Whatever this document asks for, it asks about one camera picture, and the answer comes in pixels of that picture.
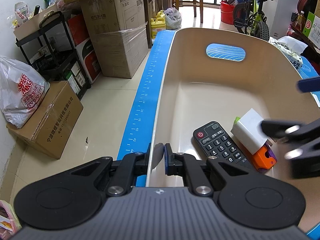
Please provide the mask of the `white power adapter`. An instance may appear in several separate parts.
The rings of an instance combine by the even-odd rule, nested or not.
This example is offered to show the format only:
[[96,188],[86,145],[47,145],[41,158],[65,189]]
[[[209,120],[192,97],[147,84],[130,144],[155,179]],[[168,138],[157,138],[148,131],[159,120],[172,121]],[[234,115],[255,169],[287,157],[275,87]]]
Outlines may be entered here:
[[262,121],[263,118],[254,109],[250,109],[241,118],[236,117],[231,129],[231,133],[252,155],[265,145],[273,145],[261,130]]

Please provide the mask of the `beige plastic storage bin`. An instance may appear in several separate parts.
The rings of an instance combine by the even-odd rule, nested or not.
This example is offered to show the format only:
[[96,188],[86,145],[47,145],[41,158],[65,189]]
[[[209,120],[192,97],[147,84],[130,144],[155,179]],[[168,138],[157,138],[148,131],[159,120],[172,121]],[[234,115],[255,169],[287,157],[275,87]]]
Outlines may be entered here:
[[271,139],[266,173],[231,129],[250,109],[308,124],[313,96],[269,43],[239,33],[188,28],[170,46],[143,194],[147,231],[160,239],[306,239],[319,220],[319,179],[293,179],[288,144]]

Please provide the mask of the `orange green toy knife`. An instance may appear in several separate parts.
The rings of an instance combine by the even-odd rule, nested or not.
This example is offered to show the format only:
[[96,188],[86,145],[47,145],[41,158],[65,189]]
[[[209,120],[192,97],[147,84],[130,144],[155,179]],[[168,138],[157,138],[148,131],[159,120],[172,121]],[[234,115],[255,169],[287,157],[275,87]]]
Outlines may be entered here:
[[270,170],[276,163],[277,158],[271,150],[270,146],[263,146],[258,152],[255,154],[251,154],[246,149],[247,157],[249,161],[253,164],[253,166],[262,173]]

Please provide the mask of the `white tissue pack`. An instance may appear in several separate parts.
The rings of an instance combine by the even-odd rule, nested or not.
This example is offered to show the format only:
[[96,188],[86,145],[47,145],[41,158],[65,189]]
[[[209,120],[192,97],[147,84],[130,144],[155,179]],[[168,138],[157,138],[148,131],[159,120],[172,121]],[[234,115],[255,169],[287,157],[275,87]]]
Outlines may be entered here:
[[280,39],[270,37],[268,42],[277,47],[287,57],[296,70],[302,68],[303,60],[301,54],[308,47],[307,44],[291,36],[283,36]]

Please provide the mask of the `green white carton box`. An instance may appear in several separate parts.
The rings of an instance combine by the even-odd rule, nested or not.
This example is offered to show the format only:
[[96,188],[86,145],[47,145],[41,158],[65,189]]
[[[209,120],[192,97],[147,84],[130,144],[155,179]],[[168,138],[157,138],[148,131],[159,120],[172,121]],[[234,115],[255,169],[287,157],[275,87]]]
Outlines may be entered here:
[[319,49],[320,46],[320,18],[312,12],[308,13],[303,34]]

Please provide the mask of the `brown cardboard box on floor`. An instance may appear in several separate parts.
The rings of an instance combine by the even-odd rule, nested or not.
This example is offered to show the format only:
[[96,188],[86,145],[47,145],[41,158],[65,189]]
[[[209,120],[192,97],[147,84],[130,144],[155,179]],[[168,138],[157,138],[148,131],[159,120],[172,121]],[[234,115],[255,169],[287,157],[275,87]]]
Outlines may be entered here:
[[60,159],[83,105],[69,82],[52,82],[38,109],[20,129],[7,129],[28,146]]

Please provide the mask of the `white chest freezer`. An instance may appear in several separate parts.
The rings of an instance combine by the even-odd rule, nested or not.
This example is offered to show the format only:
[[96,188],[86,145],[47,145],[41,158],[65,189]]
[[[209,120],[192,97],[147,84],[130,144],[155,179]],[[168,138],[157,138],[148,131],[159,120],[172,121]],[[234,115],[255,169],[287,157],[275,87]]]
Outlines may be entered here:
[[299,0],[268,0],[263,5],[270,36],[279,39],[286,35],[292,13],[297,11]]

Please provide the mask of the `blue silicone baking mat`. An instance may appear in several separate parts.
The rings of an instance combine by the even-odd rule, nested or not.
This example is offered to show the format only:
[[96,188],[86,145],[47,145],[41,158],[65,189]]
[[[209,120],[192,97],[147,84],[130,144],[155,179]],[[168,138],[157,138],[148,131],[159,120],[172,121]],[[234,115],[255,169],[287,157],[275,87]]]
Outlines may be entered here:
[[151,147],[151,167],[139,178],[146,192],[135,239],[306,239],[299,228],[243,229],[210,215],[189,198],[178,176],[166,176],[161,144],[204,158],[195,129],[218,122],[231,136],[233,121],[254,109],[263,117],[311,121],[319,117],[316,94],[296,83],[315,76],[308,62],[296,70],[274,46],[229,31],[162,31],[155,40],[127,121],[119,156]]

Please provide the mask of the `red plastic bucket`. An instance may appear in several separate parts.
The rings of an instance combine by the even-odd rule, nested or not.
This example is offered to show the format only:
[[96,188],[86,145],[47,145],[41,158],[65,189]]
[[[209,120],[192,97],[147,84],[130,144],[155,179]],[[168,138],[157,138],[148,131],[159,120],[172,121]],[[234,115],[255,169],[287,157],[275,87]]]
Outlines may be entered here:
[[233,25],[234,17],[233,17],[233,10],[235,6],[226,3],[225,1],[221,1],[220,3],[220,10],[221,10],[221,22]]

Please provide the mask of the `white red plastic bag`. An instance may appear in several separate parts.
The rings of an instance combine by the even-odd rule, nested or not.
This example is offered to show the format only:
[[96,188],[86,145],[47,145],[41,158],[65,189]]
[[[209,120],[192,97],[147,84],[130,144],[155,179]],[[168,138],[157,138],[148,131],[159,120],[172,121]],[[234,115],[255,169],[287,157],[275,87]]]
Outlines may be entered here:
[[1,111],[7,122],[22,128],[49,88],[50,83],[32,66],[1,56]]

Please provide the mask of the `black metal shelf rack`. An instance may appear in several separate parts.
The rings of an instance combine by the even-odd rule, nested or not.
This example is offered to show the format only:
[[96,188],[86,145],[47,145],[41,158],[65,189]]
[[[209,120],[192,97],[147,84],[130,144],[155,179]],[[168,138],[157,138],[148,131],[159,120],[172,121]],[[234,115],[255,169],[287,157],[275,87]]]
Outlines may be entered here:
[[[49,37],[48,32],[57,27],[62,29],[65,49],[59,49],[57,42]],[[33,41],[37,41],[40,45],[38,49],[40,56],[35,59],[29,57],[23,48]],[[21,40],[16,39],[16,46],[20,48],[27,64],[38,71],[46,81],[68,81],[79,99],[91,88],[62,12],[50,12],[40,22],[39,30]]]

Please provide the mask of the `grey plastic bag on floor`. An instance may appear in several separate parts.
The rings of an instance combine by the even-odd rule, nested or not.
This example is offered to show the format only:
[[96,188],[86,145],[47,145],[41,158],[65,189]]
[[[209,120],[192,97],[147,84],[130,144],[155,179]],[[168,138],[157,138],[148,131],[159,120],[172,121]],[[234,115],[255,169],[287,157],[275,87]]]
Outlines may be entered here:
[[164,11],[166,28],[168,30],[176,30],[181,28],[182,16],[181,13],[175,8],[168,8]]

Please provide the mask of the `large wrapped cardboard box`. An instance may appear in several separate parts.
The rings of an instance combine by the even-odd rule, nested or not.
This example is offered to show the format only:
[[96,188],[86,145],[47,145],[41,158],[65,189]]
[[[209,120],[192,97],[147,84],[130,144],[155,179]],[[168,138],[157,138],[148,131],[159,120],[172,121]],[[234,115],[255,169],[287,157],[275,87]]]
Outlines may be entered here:
[[132,29],[90,35],[102,74],[131,79],[148,53],[145,24]]

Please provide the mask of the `yellow detergent jug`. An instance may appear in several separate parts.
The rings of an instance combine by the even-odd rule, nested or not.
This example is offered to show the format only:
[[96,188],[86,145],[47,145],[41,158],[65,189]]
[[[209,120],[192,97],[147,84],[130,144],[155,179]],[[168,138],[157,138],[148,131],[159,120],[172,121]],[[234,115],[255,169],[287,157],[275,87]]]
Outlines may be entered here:
[[160,10],[155,18],[150,19],[151,24],[151,39],[154,41],[157,34],[166,29],[165,13]]

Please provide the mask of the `middle stacked cardboard box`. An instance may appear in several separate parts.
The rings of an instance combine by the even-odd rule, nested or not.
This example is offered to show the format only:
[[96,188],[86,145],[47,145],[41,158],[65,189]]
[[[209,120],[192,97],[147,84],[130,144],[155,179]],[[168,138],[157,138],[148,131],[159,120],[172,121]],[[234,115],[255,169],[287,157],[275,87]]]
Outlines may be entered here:
[[89,35],[138,28],[145,24],[143,0],[81,0]]

